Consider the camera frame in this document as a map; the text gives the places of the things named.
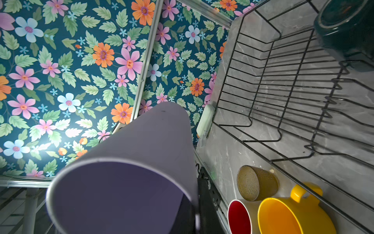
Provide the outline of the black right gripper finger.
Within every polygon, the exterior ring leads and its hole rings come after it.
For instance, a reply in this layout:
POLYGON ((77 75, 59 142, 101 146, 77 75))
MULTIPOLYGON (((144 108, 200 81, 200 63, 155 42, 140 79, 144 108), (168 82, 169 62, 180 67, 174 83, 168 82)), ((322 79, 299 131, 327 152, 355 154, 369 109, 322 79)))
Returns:
POLYGON ((198 201, 196 208, 183 196, 181 204, 170 230, 171 234, 216 234, 218 233, 218 215, 210 194, 209 180, 198 178, 198 201))

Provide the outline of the lilac plastic cup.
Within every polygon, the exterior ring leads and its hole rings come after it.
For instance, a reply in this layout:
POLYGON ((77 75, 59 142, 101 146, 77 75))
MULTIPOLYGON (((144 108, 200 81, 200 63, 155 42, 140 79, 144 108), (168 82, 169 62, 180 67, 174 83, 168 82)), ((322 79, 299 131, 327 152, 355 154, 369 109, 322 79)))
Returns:
POLYGON ((183 196, 199 206, 190 120, 164 102, 61 170, 46 205, 63 234, 170 234, 183 196))

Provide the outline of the green mug cream interior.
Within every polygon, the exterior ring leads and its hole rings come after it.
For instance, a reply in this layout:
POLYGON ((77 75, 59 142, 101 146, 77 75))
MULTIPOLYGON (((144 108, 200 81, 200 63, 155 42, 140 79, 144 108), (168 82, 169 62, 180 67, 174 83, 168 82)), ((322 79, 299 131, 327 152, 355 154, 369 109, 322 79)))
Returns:
POLYGON ((374 70, 374 2, 327 1, 314 21, 320 46, 357 72, 374 70))

